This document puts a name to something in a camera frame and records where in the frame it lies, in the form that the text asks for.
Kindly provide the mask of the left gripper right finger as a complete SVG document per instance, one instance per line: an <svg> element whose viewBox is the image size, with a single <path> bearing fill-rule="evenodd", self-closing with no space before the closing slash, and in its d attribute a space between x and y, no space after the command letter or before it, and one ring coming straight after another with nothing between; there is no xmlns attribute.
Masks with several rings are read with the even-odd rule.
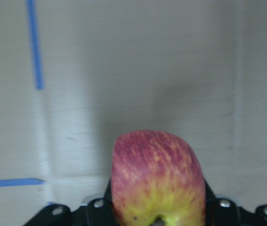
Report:
<svg viewBox="0 0 267 226"><path fill-rule="evenodd" d="M267 204L249 212L226 197L218 198L207 182L205 189L207 226L267 226Z"/></svg>

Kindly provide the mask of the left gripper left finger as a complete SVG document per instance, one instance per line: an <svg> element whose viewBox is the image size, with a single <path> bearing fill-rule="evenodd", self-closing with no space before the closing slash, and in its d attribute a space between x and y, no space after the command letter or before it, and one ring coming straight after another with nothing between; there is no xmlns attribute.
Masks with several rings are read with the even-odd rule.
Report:
<svg viewBox="0 0 267 226"><path fill-rule="evenodd" d="M113 226L111 182L104 196L86 198L81 206L71 211L63 204L53 203L37 212L26 226Z"/></svg>

